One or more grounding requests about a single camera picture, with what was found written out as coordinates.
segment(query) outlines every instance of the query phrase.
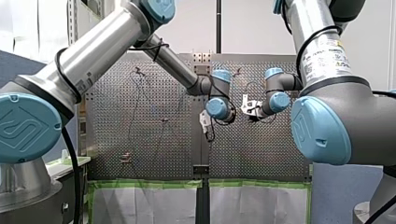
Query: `perforated panel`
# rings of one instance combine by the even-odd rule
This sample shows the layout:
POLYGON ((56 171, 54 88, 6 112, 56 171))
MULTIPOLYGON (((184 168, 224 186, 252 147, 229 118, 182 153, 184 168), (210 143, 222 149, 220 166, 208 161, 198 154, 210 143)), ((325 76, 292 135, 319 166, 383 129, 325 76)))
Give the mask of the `perforated panel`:
MULTIPOLYGON (((183 58, 189 65, 200 63, 186 55, 183 58)), ((294 71, 294 57, 290 56, 212 55, 205 63, 207 60, 214 68, 229 69, 234 74, 239 71, 231 87, 237 107, 249 82, 264 83, 267 68, 294 71)), ((257 84, 247 88, 250 99, 263 99, 263 92, 257 84)), ((203 102, 186 96, 184 88, 149 58, 124 56, 87 98, 88 150, 97 154, 90 179, 191 179, 191 155, 202 157, 210 150, 211 177, 309 180, 309 163, 292 141, 289 110, 278 114, 272 124, 249 123, 238 113, 234 124, 215 125, 213 146, 193 145, 197 142, 193 138, 202 136, 194 135, 201 130, 201 111, 192 109, 203 102), (144 77, 136 73, 136 67, 144 77), (197 148, 202 154, 191 153, 197 148), (128 153, 128 162, 122 162, 121 157, 128 153)))
MULTIPOLYGON (((215 69, 227 69, 234 74, 239 71, 233 77, 230 92, 237 107, 242 104, 244 93, 248 94, 249 100, 265 99, 264 89, 259 84, 265 86, 263 73, 268 68, 281 67, 286 72, 295 73, 293 57, 213 57, 215 69)), ((270 117, 265 121, 270 122, 272 119, 270 117)), ((216 141, 210 148, 211 177, 309 180, 309 162, 292 140, 290 108, 277 114, 272 123, 248 123, 247 117, 239 112, 233 125, 217 125, 215 132, 216 141)))
POLYGON ((86 97, 91 179, 192 177, 190 97, 159 65, 126 55, 86 97))

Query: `metal tube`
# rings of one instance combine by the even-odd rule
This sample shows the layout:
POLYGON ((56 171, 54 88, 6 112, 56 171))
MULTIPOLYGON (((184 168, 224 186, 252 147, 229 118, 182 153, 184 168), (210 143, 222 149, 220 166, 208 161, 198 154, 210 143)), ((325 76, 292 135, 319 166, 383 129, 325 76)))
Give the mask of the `metal tube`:
POLYGON ((221 0, 217 0, 216 11, 216 53, 221 53, 221 0))
MULTIPOLYGON (((157 35, 153 35, 143 47, 155 47, 161 45, 161 43, 161 39, 157 35)), ((160 51, 158 49, 151 49, 145 50, 145 52, 151 59, 154 59, 158 52, 155 62, 186 87, 186 89, 189 89, 196 83, 198 76, 168 47, 162 47, 160 51)))
MULTIPOLYGON (((334 25, 326 0, 289 0, 288 19, 298 52, 316 31, 334 25)), ((301 74, 306 87, 321 80, 352 76, 349 61, 336 30, 325 31, 305 49, 301 74)))
MULTIPOLYGON (((60 58, 65 75, 80 94, 85 93, 120 56, 137 40, 147 38, 149 23, 144 14, 128 3, 97 24, 60 58)), ((71 107, 76 99, 60 78, 55 63, 50 63, 34 76, 23 78, 35 83, 71 107)))

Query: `blue cover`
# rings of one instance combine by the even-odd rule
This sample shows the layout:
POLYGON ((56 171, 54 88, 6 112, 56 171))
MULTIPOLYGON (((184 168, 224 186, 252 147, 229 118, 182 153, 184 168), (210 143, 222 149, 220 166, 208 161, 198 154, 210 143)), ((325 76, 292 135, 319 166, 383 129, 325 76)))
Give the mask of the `blue cover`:
POLYGON ((351 143, 335 112, 316 97, 298 99, 291 110, 291 129, 297 148, 311 161, 347 164, 351 143))
POLYGON ((282 74, 282 73, 283 73, 283 69, 278 68, 278 67, 273 67, 273 68, 270 68, 267 71, 265 71, 264 76, 265 76, 265 79, 268 79, 274 75, 282 74))
POLYGON ((212 77, 231 83, 231 73, 228 70, 214 70, 212 77))
POLYGON ((142 0, 149 14, 161 24, 166 24, 175 17, 175 0, 142 0))
POLYGON ((279 113, 288 108, 290 104, 290 97, 285 92, 277 92, 271 96, 270 108, 275 113, 279 113))
POLYGON ((62 122, 58 111, 33 95, 0 95, 0 163, 32 161, 58 141, 62 122))
POLYGON ((229 108, 224 100, 213 98, 206 103, 206 112, 213 119, 227 119, 229 108))

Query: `white cloth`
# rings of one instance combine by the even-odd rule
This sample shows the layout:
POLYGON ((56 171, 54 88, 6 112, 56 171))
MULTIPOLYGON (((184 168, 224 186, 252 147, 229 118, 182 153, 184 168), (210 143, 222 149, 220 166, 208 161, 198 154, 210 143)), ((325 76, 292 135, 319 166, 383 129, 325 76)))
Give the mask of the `white cloth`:
POLYGON ((306 224, 308 189, 210 188, 211 224, 306 224))
POLYGON ((93 224, 195 224, 196 189, 97 189, 93 224))

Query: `cable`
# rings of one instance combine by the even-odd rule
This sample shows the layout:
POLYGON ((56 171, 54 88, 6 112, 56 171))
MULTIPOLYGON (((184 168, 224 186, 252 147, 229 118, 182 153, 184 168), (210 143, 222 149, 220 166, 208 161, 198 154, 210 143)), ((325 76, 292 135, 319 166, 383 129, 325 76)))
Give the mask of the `cable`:
POLYGON ((132 51, 151 50, 151 49, 158 49, 158 48, 161 48, 161 47, 169 48, 169 44, 159 44, 159 45, 151 46, 151 47, 147 47, 147 48, 137 48, 137 49, 128 49, 128 50, 132 50, 132 51))
POLYGON ((391 198, 387 203, 385 203, 381 208, 379 208, 364 224, 373 224, 382 214, 384 214, 388 209, 390 209, 394 204, 396 204, 396 195, 391 198))
POLYGON ((265 88, 264 88, 264 86, 263 86, 262 84, 260 84, 260 83, 257 82, 257 81, 250 81, 250 82, 248 82, 247 85, 245 86, 244 92, 248 92, 248 87, 249 87, 251 84, 256 84, 257 86, 259 86, 260 88, 262 88, 262 89, 265 91, 265 88))
POLYGON ((76 104, 81 103, 82 96, 79 93, 78 89, 73 85, 73 83, 70 81, 70 79, 64 74, 64 70, 61 67, 60 59, 62 53, 67 50, 67 49, 60 49, 58 52, 55 54, 55 59, 53 60, 56 65, 56 69, 58 70, 59 75, 61 76, 62 80, 69 86, 70 90, 73 92, 73 94, 76 96, 76 104))
POLYGON ((286 0, 283 0, 283 2, 282 2, 282 12, 281 12, 281 14, 282 14, 283 22, 285 22, 286 29, 288 29, 289 34, 292 35, 292 31, 291 31, 291 28, 290 28, 289 23, 288 23, 288 18, 286 17, 286 0))
POLYGON ((373 91, 373 94, 375 95, 385 95, 390 98, 396 99, 396 93, 395 92, 390 92, 390 91, 373 91))
POLYGON ((270 121, 265 121, 265 120, 268 119, 269 117, 268 117, 268 118, 265 118, 265 119, 259 118, 259 115, 257 114, 257 110, 256 110, 257 108, 260 108, 260 106, 256 104, 256 108, 254 109, 254 113, 256 114, 256 119, 257 119, 259 122, 264 123, 264 124, 272 124, 272 123, 276 120, 276 113, 274 114, 273 119, 271 119, 270 121))
POLYGON ((300 72, 300 67, 301 67, 301 59, 303 58, 303 54, 304 51, 306 50, 306 48, 309 46, 309 44, 318 37, 318 35, 320 35, 321 33, 328 31, 328 30, 337 30, 338 34, 341 34, 343 32, 343 29, 339 26, 336 25, 331 25, 331 26, 326 26, 323 29, 320 29, 316 32, 314 32, 311 36, 309 36, 308 39, 305 40, 305 42, 301 45, 300 50, 298 51, 297 54, 297 60, 296 60, 296 66, 297 66, 297 75, 298 78, 301 80, 302 76, 301 76, 301 72, 300 72))
POLYGON ((73 223, 79 223, 79 210, 81 206, 81 183, 79 180, 79 167, 76 151, 74 150, 72 140, 70 139, 69 132, 66 128, 62 128, 62 136, 64 137, 64 142, 66 143, 67 150, 69 151, 70 159, 72 161, 73 176, 75 181, 75 211, 73 223))

